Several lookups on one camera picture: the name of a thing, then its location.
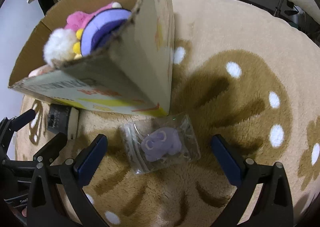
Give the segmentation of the white fluffy penguin plush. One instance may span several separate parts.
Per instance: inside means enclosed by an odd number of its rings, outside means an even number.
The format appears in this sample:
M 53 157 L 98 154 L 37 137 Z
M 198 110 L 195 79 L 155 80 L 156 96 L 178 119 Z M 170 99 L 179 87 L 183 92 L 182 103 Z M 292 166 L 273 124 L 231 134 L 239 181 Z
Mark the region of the white fluffy penguin plush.
M 52 68 L 80 58 L 80 39 L 72 29 L 55 29 L 43 47 L 43 59 Z

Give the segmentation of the white-haired blindfolded plush doll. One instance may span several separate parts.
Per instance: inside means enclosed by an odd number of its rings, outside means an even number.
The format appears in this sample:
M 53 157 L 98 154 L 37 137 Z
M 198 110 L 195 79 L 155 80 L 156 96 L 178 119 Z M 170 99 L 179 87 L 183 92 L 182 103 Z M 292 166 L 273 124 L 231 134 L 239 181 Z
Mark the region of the white-haired blindfolded plush doll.
M 123 8 L 107 9 L 96 14 L 82 31 L 81 55 L 88 56 L 101 48 L 130 16 L 131 11 Z

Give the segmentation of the black and white small box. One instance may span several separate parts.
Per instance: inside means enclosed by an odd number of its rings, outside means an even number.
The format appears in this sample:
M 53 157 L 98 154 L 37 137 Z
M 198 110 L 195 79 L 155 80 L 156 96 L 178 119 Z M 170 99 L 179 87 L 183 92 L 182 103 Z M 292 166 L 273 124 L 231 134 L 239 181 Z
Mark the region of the black and white small box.
M 77 138 L 79 111 L 71 106 L 51 104 L 48 112 L 48 131 L 67 135 L 68 140 Z

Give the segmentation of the purple plush in plastic bag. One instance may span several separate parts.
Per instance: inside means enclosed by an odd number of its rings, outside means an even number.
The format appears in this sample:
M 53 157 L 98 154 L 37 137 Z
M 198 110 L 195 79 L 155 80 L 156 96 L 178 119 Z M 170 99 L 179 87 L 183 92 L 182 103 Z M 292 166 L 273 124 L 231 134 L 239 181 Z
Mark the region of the purple plush in plastic bag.
M 201 157 L 191 119 L 185 113 L 130 122 L 119 130 L 134 174 L 147 174 Z

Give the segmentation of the beige deer-pattern fluffy rug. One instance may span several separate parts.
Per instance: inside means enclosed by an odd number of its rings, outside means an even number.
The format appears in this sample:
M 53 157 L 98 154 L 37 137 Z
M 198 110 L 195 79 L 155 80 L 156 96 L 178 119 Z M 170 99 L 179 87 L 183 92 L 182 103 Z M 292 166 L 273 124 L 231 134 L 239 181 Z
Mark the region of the beige deer-pattern fluffy rug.
M 210 226 L 235 192 L 212 153 L 220 134 L 243 157 L 281 162 L 292 226 L 319 208 L 319 47 L 304 33 L 237 0 L 172 0 L 175 15 L 171 114 L 187 113 L 201 157 L 148 174 L 132 173 L 119 126 L 134 115 L 81 111 L 78 137 L 57 159 L 97 134 L 108 151 L 84 188 L 110 226 Z

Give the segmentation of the brown cardboard box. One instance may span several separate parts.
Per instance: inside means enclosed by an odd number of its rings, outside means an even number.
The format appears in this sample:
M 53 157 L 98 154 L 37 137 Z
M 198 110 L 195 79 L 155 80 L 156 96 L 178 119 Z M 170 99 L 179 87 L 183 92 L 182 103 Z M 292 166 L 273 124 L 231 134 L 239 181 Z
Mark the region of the brown cardboard box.
M 98 49 L 81 59 L 44 65 L 43 47 L 51 32 L 76 12 L 92 13 L 116 1 L 129 18 Z M 61 0 L 38 23 L 22 48 L 8 87 L 45 102 L 81 109 L 166 116 L 171 97 L 175 20 L 172 0 Z

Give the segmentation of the pink plush toy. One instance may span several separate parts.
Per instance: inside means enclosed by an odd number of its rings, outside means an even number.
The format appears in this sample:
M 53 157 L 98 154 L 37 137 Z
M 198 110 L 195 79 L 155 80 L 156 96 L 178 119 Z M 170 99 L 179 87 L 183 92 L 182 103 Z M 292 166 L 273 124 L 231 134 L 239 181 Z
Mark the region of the pink plush toy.
M 87 25 L 87 23 L 100 12 L 108 9 L 119 8 L 122 8 L 119 2 L 111 2 L 108 5 L 89 14 L 83 11 L 76 11 L 67 17 L 64 29 L 71 29 L 72 31 L 77 32 L 79 29 L 83 29 Z

